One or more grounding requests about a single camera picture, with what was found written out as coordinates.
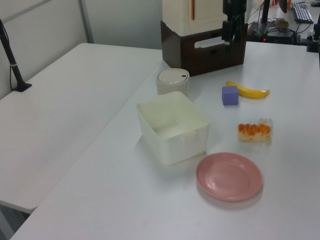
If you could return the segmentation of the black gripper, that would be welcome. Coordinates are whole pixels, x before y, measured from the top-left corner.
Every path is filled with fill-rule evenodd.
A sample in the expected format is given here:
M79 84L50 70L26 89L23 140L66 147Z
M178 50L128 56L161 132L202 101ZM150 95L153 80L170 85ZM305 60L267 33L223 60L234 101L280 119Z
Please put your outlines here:
M247 11L247 0L223 0L222 12L227 16L227 20L222 22L221 39L226 46L232 41L232 20L234 27L234 41L239 43L242 37L243 17Z

